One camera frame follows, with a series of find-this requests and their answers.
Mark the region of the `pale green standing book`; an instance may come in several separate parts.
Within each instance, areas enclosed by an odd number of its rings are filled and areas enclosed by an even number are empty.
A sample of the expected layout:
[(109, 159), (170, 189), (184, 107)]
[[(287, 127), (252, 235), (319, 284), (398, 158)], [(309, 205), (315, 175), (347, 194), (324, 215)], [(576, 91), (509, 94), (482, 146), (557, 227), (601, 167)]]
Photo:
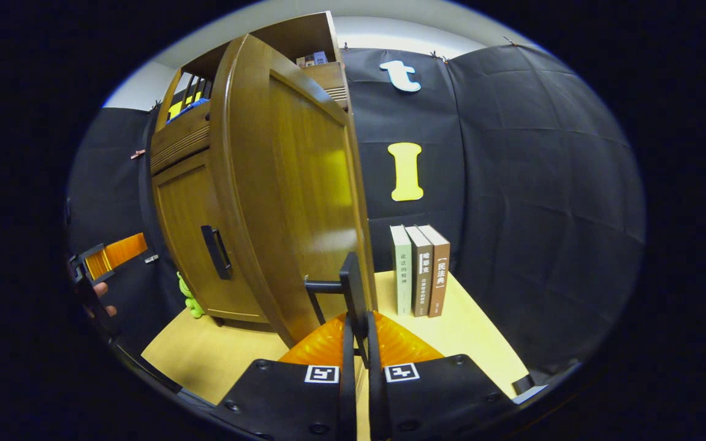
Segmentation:
[(396, 312), (409, 315), (412, 306), (412, 243), (404, 225), (390, 226), (392, 257), (394, 260), (394, 284)]

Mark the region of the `green frog plush toy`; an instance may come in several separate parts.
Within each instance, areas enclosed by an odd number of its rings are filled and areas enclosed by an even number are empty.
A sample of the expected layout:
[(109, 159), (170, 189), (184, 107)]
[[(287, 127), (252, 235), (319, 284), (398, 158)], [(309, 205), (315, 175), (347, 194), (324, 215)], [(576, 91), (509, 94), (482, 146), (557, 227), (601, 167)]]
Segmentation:
[(185, 305), (189, 309), (190, 314), (195, 318), (199, 319), (204, 315), (204, 310), (198, 303), (198, 301), (194, 298), (194, 294), (191, 293), (190, 288), (188, 287), (187, 283), (184, 281), (182, 274), (177, 271), (176, 276), (178, 278), (178, 286), (180, 289), (180, 292), (184, 295), (185, 297)]

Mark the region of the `blue folded towel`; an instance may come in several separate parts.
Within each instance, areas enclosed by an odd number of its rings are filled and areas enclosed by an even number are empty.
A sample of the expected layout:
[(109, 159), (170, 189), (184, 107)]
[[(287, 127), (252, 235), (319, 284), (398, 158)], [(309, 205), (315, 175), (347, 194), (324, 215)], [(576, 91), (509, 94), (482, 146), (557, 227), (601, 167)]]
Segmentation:
[(207, 102), (208, 102), (208, 99), (201, 98), (201, 99), (199, 99), (199, 100), (197, 100), (197, 101), (194, 101), (194, 102), (191, 103), (191, 104), (188, 104), (187, 106), (185, 106), (184, 109), (180, 110), (180, 111), (177, 112), (174, 116), (170, 117), (170, 118), (166, 121), (166, 123), (167, 123), (167, 124), (171, 123), (171, 122), (172, 122), (173, 120), (175, 120), (176, 118), (179, 118), (180, 116), (186, 114), (187, 112), (189, 112), (189, 111), (191, 111), (191, 110), (193, 110), (193, 109), (195, 109), (195, 108), (198, 108), (199, 106), (201, 106), (202, 104), (205, 104), (205, 103), (207, 103)]

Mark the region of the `taupe standing book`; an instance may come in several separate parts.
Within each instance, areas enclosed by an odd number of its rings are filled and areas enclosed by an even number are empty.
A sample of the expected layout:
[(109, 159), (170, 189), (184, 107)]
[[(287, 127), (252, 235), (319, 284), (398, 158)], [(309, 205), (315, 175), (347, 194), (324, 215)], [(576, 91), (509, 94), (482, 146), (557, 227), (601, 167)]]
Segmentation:
[(434, 246), (417, 226), (406, 227), (406, 232), (411, 240), (414, 269), (412, 312), (415, 317), (423, 317), (428, 315), (431, 298)]

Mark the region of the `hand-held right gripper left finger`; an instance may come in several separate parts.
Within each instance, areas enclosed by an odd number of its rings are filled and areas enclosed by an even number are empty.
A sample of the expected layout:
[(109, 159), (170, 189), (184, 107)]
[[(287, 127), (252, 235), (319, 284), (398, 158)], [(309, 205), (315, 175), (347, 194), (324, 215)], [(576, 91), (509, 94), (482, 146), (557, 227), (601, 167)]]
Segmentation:
[(302, 342), (305, 353), (257, 358), (212, 410), (219, 421), (266, 441), (356, 441), (355, 348), (339, 314)]

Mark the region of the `brown standing book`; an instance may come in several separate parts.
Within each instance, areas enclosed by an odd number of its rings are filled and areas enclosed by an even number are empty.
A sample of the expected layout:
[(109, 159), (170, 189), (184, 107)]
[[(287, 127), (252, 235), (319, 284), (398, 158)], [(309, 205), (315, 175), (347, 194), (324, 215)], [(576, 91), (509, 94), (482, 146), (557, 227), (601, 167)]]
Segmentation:
[(419, 226), (419, 230), (433, 246), (433, 285), (428, 308), (428, 317), (439, 317), (442, 315), (446, 297), (451, 243), (447, 238), (443, 237), (437, 229), (429, 224)]

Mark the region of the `wooden double-door shoe cabinet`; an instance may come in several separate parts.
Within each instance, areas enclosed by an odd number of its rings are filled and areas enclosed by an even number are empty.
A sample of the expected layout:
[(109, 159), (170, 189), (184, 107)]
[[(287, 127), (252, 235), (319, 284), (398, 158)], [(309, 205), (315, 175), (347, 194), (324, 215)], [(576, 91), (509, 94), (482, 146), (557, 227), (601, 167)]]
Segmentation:
[[(314, 14), (292, 18), (280, 23), (274, 23), (269, 27), (261, 28), (247, 34), (252, 34), (252, 36), (258, 37), (261, 41), (266, 42), (267, 45), (271, 45), (271, 47), (282, 53), (283, 56), (290, 59), (294, 62), (294, 64), (296, 64), (296, 58), (302, 58), (302, 56), (305, 57), (308, 56), (308, 54), (313, 54), (314, 52), (319, 51), (325, 52), (328, 62), (342, 62), (341, 53), (337, 47), (336, 31), (333, 27), (332, 16), (328, 11), (316, 12)], [(167, 112), (172, 104), (177, 103), (178, 101), (184, 101), (183, 98), (178, 97), (179, 93), (185, 92), (185, 90), (189, 86), (192, 86), (196, 81), (205, 80), (212, 83), (210, 93), (211, 111), (212, 93), (216, 83), (216, 73), (218, 72), (219, 63), (221, 62), (230, 41), (221, 43), (218, 47), (211, 48), (208, 52), (197, 56), (189, 62), (186, 62), (185, 65), (176, 70), (172, 81), (165, 90), (164, 100), (162, 101), (162, 106), (159, 109), (158, 118), (155, 122), (154, 132), (151, 135), (151, 138), (154, 136), (155, 131), (162, 129), (165, 126), (166, 121), (168, 120)], [(202, 151), (208, 151), (210, 154), (212, 167), (213, 149), (211, 143), (211, 122), (212, 119), (210, 117), (210, 136), (208, 137), (210, 145), (194, 154), (201, 153)], [(156, 175), (157, 174), (152, 174), (150, 169), (150, 185), (154, 205), (155, 198), (153, 194), (153, 178)], [(218, 179), (216, 179), (215, 176), (213, 176), (213, 181), (214, 187), (216, 188), (215, 184)], [(155, 209), (158, 223), (163, 234), (156, 205)], [(271, 328), (271, 330), (275, 332), (269, 322), (261, 324)]]

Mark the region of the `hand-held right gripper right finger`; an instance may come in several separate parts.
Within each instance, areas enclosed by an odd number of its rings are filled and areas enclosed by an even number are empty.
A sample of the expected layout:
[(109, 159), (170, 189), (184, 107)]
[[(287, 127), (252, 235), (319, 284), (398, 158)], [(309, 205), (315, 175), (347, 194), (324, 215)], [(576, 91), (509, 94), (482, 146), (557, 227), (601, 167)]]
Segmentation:
[(474, 441), (515, 412), (506, 393), (466, 354), (384, 363), (374, 312), (367, 312), (372, 441)]

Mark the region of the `wooden shoe cabinet door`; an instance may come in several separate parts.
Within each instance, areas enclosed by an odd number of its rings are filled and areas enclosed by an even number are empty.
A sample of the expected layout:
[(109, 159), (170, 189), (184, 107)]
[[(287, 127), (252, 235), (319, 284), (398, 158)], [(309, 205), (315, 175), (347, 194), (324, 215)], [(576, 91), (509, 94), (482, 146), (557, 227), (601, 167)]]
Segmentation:
[(204, 312), (218, 319), (267, 323), (224, 231), (208, 151), (159, 172), (153, 194), (166, 245)]
[(221, 235), (289, 348), (319, 326), (306, 280), (337, 280), (355, 253), (376, 307), (369, 216), (353, 120), (294, 62), (252, 34), (230, 41), (210, 111)]

